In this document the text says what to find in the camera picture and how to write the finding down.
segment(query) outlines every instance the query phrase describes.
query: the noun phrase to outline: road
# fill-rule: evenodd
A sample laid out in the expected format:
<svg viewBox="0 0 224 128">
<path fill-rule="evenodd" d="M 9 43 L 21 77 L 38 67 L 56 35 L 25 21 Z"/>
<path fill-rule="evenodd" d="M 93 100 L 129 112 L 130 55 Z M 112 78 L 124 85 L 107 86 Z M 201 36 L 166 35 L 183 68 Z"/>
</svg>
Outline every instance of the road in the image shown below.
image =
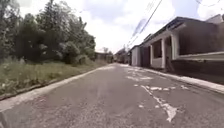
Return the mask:
<svg viewBox="0 0 224 128">
<path fill-rule="evenodd" d="M 112 64 L 2 113 L 10 128 L 224 128 L 224 96 Z"/>
</svg>

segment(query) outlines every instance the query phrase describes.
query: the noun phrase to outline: distant building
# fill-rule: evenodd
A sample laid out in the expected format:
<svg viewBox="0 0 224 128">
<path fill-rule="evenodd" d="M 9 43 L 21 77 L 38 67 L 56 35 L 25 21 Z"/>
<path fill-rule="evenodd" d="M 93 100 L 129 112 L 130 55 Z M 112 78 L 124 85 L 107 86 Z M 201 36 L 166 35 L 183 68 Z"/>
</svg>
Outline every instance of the distant building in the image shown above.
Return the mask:
<svg viewBox="0 0 224 128">
<path fill-rule="evenodd" d="M 102 60 L 106 61 L 108 63 L 113 62 L 113 54 L 112 53 L 100 53 L 100 52 L 95 52 L 95 60 Z"/>
<path fill-rule="evenodd" d="M 128 53 L 126 52 L 126 50 L 124 48 L 122 48 L 121 50 L 119 50 L 116 54 L 115 54 L 115 61 L 118 63 L 128 63 L 129 62 L 129 57 L 128 57 Z"/>
</svg>

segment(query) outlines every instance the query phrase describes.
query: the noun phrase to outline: roof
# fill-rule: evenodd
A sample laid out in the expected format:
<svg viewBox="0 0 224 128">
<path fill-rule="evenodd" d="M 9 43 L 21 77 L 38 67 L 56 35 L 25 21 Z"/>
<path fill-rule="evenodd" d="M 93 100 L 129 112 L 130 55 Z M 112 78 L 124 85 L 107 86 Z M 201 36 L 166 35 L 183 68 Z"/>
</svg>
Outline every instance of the roof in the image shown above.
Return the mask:
<svg viewBox="0 0 224 128">
<path fill-rule="evenodd" d="M 125 53 L 126 51 L 125 51 L 125 49 L 124 48 L 122 48 L 121 50 L 119 50 L 115 55 L 118 55 L 118 54 L 122 54 L 122 53 Z"/>
<path fill-rule="evenodd" d="M 133 46 L 129 51 L 132 51 L 134 48 L 139 47 L 139 45 Z"/>
<path fill-rule="evenodd" d="M 173 19 L 172 21 L 170 21 L 168 24 L 166 24 L 164 27 L 162 27 L 159 31 L 157 31 L 156 33 L 154 34 L 149 34 L 145 39 L 144 41 L 142 42 L 142 44 L 145 44 L 147 41 L 155 38 L 156 36 L 158 36 L 159 34 L 161 34 L 162 32 L 166 31 L 167 29 L 175 29 L 177 28 L 178 26 L 182 25 L 183 23 L 185 22 L 188 22 L 188 21 L 194 21 L 194 22 L 201 22 L 201 23 L 206 23 L 206 24 L 212 24 L 212 23 L 208 23 L 208 22 L 205 22 L 205 21 L 200 21 L 200 20 L 196 20 L 196 19 L 191 19 L 191 18 L 186 18 L 186 17 L 176 17 L 175 19 Z"/>
<path fill-rule="evenodd" d="M 166 24 L 164 27 L 162 27 L 159 31 L 157 31 L 154 34 L 149 34 L 150 36 L 147 36 L 143 43 L 146 43 L 147 41 L 153 39 L 154 37 L 156 37 L 157 35 L 161 34 L 162 32 L 166 31 L 167 29 L 173 29 L 176 28 L 178 26 L 180 26 L 181 24 L 184 23 L 184 18 L 182 17 L 176 17 L 175 19 L 173 19 L 172 21 L 170 21 L 168 24 Z"/>
</svg>

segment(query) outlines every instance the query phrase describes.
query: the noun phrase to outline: vegetation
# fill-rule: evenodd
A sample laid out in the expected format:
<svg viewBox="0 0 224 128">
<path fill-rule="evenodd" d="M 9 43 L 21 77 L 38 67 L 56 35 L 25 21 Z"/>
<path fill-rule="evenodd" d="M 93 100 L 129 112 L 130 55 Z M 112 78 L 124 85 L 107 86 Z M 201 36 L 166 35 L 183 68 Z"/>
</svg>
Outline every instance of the vegetation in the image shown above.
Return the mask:
<svg viewBox="0 0 224 128">
<path fill-rule="evenodd" d="M 42 87 L 105 64 L 103 61 L 90 61 L 87 64 L 73 67 L 64 63 L 27 64 L 8 59 L 0 65 L 0 95 L 17 94 L 21 89 L 30 89 L 33 86 Z"/>
<path fill-rule="evenodd" d="M 81 64 L 94 58 L 94 37 L 65 2 L 50 0 L 39 14 L 24 18 L 15 1 L 1 0 L 0 5 L 0 60 L 10 56 L 33 63 Z"/>
<path fill-rule="evenodd" d="M 37 15 L 0 1 L 0 95 L 93 69 L 95 39 L 65 3 L 49 0 Z"/>
</svg>

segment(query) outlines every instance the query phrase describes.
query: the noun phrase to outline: sidewalk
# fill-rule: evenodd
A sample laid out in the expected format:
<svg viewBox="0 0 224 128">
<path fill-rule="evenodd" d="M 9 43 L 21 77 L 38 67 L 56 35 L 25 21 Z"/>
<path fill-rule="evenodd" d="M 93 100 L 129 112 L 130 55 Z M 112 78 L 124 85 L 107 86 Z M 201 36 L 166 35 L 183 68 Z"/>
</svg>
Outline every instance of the sidewalk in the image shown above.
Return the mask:
<svg viewBox="0 0 224 128">
<path fill-rule="evenodd" d="M 178 75 L 173 75 L 173 74 L 168 74 L 168 73 L 162 73 L 159 71 L 155 71 L 152 69 L 145 69 L 142 67 L 138 67 L 138 68 L 140 68 L 142 70 L 149 71 L 151 73 L 154 73 L 154 74 L 157 74 L 160 76 L 164 76 L 164 77 L 173 79 L 173 80 L 181 81 L 181 82 L 184 82 L 184 83 L 187 83 L 190 85 L 197 85 L 199 87 L 206 88 L 206 89 L 224 94 L 224 85 L 221 85 L 221 84 L 217 84 L 217 83 L 213 83 L 213 82 L 209 82 L 209 81 L 205 81 L 205 80 L 201 80 L 201 79 L 186 77 L 186 76 L 178 76 Z"/>
</svg>

